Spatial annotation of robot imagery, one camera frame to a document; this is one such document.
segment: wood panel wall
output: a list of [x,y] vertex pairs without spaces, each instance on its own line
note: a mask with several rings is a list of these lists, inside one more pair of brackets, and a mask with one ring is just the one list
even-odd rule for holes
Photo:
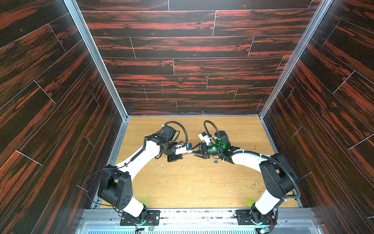
[[130,115],[258,114],[311,0],[77,0]]
[[373,10],[335,0],[264,118],[330,234],[374,233]]
[[0,233],[74,233],[122,119],[62,0],[0,9]]

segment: aluminum frame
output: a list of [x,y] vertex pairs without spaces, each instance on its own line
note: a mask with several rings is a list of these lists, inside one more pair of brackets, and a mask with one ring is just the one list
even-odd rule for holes
[[168,118],[179,118],[179,117],[243,117],[243,116],[256,116],[258,114],[248,114],[248,115],[130,115],[131,117],[168,117]]
[[[154,231],[197,231],[197,230],[251,230],[254,226],[238,225],[235,210],[248,208],[192,208],[192,209],[148,209],[160,210],[159,226]],[[121,217],[113,209],[86,209],[79,221],[77,233],[94,229],[104,231],[134,231],[135,226],[120,226]],[[318,233],[319,224],[311,208],[279,208],[277,227],[308,227]]]
[[270,145],[272,146],[274,153],[278,153],[277,147],[274,144],[273,138],[270,135],[269,130],[267,129],[267,126],[266,126],[264,120],[260,118],[260,122],[262,124],[262,127],[264,128],[264,131],[266,133],[267,138],[269,139]]
[[100,75],[102,79],[104,80],[105,85],[107,86],[110,95],[112,96],[114,103],[116,104],[116,107],[122,117],[122,119],[125,121],[128,118],[128,114],[126,112],[125,107],[123,106],[123,103],[121,101],[121,98],[119,97],[119,94],[116,90],[116,87],[114,86],[114,83],[109,75],[109,72],[104,64],[103,59],[101,58],[101,55],[99,53],[99,50],[96,47],[96,44],[94,42],[94,39],[92,38],[92,35],[88,29],[88,26],[86,24],[86,21],[83,18],[82,13],[80,12],[80,9],[78,7],[78,4],[75,0],[64,0],[64,3],[73,18],[73,21],[75,25],[78,28],[78,31],[80,35],[82,36],[82,39],[84,43],[86,44],[88,51],[90,52],[92,59],[97,67],[97,69],[100,72]]
[[[107,165],[108,164],[114,165],[116,163],[116,160],[117,160],[117,157],[118,157],[118,154],[119,154],[119,150],[121,149],[123,138],[125,137],[126,130],[127,130],[128,125],[129,125],[130,119],[131,119],[131,117],[128,117],[127,120],[122,120],[121,126],[118,130],[118,135],[117,135],[116,141],[114,142],[114,145],[113,145],[113,148],[112,148],[112,152],[110,152],[110,156],[109,156]],[[95,193],[95,196],[93,197],[93,200],[95,202],[101,203],[101,202],[99,202],[99,196],[97,195],[98,189],[99,189],[99,187],[96,190],[96,193]],[[90,208],[95,209],[96,208],[96,203],[92,202]]]
[[309,43],[310,39],[312,38],[314,32],[316,31],[317,27],[321,23],[323,17],[325,16],[327,10],[329,9],[333,1],[334,0],[322,0],[321,3],[319,4],[318,8],[316,9],[316,12],[314,13],[303,35],[301,36],[299,43],[297,44],[295,50],[292,52],[292,55],[287,65],[285,66],[282,73],[280,74],[279,79],[274,86],[274,89],[272,90],[264,107],[262,108],[259,114],[260,119],[263,119],[265,117],[267,111],[269,110],[270,106],[273,104],[276,96],[280,92],[280,89],[283,87],[283,84],[286,82],[292,69],[296,65],[296,62],[298,61],[299,57],[303,53],[305,47]]

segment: black mounting plate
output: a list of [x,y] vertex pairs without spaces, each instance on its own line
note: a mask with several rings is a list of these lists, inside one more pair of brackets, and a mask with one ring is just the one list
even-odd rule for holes
[[[254,222],[251,221],[250,214],[251,210],[236,210],[235,211],[235,218],[237,220],[237,223],[239,225],[257,225]],[[270,225],[270,221],[267,221],[269,223],[263,223],[260,225],[268,226]]]
[[139,226],[152,226],[152,221],[148,217],[151,217],[153,220],[153,226],[158,226],[160,223],[160,212],[159,210],[147,210],[145,223],[139,225],[134,217],[126,212],[122,214],[121,221],[119,223],[120,226],[134,226],[135,224]]
[[183,159],[183,156],[181,154],[175,154],[174,152],[168,154],[168,162],[175,162],[179,159]]

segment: robotic arm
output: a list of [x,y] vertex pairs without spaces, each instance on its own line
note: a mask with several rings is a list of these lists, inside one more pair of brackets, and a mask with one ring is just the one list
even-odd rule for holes
[[[186,135],[186,142],[175,142],[176,130],[168,124],[178,124]],[[206,123],[214,126],[216,133],[214,138],[209,134]],[[223,161],[232,164],[240,164],[255,169],[262,173],[266,190],[256,201],[247,218],[250,218],[254,225],[265,224],[271,220],[275,225],[278,217],[277,208],[287,198],[298,198],[299,177],[289,165],[283,155],[272,156],[245,151],[232,146],[229,137],[224,131],[219,131],[211,121],[205,121],[206,132],[199,135],[204,143],[199,143],[192,148],[187,144],[188,136],[184,127],[175,121],[170,121],[163,125],[158,132],[145,136],[144,144],[134,154],[116,166],[108,165],[107,170],[103,170],[98,190],[98,196],[109,202],[113,207],[131,215],[135,225],[145,222],[147,207],[133,197],[132,180],[136,174],[152,159],[161,154],[168,156],[168,162],[183,159],[183,153],[193,152],[197,157],[208,159],[217,155]],[[296,195],[286,195],[295,189]],[[271,231],[262,229],[259,233]]]
[[[214,138],[209,134],[206,123],[214,126],[216,130]],[[268,219],[271,219],[275,224],[278,216],[277,208],[283,201],[287,198],[300,198],[299,177],[286,158],[281,154],[269,156],[239,149],[232,146],[225,131],[218,131],[211,121],[205,121],[204,127],[206,132],[199,135],[204,143],[194,147],[194,149],[199,148],[198,151],[194,152],[196,156],[207,159],[210,156],[217,155],[223,161],[244,165],[261,172],[266,190],[260,199],[252,205],[249,217],[256,225],[261,225]],[[294,189],[296,195],[286,195]]]
[[136,174],[152,159],[161,154],[168,156],[168,162],[182,159],[183,153],[191,153],[192,145],[183,142],[175,142],[173,138],[176,130],[169,123],[175,123],[182,127],[186,142],[188,136],[184,127],[175,121],[163,125],[162,129],[150,136],[145,136],[144,144],[129,158],[116,166],[107,165],[101,176],[98,196],[110,203],[113,207],[130,214],[136,225],[145,221],[147,207],[133,197],[132,181]]

